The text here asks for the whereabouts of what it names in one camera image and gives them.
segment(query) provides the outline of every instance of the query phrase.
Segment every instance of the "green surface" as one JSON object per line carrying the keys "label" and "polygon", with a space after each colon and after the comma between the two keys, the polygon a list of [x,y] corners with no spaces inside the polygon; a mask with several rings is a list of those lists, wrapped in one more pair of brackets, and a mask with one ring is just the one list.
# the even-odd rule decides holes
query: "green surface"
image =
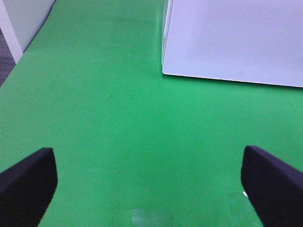
{"label": "green surface", "polygon": [[54,147],[40,226],[258,227],[244,147],[303,170],[303,90],[162,75],[162,7],[57,0],[0,88],[0,170]]}

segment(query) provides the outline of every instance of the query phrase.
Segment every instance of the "perforated white panel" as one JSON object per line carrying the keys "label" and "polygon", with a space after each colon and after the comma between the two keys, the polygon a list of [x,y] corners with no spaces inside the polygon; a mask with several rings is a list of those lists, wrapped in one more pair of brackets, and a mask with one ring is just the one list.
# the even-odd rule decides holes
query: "perforated white panel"
{"label": "perforated white panel", "polygon": [[303,1],[174,0],[163,73],[303,87]]}

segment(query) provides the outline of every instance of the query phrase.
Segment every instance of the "white wall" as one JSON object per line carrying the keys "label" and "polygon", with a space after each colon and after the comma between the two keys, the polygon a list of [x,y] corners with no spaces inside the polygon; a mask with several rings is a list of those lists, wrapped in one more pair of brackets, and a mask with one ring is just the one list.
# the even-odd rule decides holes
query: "white wall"
{"label": "white wall", "polygon": [[47,18],[55,0],[2,0],[24,52]]}

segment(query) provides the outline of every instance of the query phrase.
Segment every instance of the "gray carpet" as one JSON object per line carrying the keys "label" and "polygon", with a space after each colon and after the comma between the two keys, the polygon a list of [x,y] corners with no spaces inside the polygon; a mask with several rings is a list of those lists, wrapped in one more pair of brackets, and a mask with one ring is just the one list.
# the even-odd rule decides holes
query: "gray carpet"
{"label": "gray carpet", "polygon": [[15,61],[0,29],[0,87],[14,67]]}

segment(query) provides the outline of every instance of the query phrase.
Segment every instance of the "green mat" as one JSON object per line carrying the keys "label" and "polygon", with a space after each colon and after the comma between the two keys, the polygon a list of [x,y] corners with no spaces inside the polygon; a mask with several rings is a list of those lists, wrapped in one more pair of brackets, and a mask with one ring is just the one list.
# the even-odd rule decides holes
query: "green mat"
{"label": "green mat", "polygon": [[246,145],[303,170],[303,90],[161,73],[162,0],[57,0],[0,88],[0,170],[54,147],[40,226],[259,227]]}

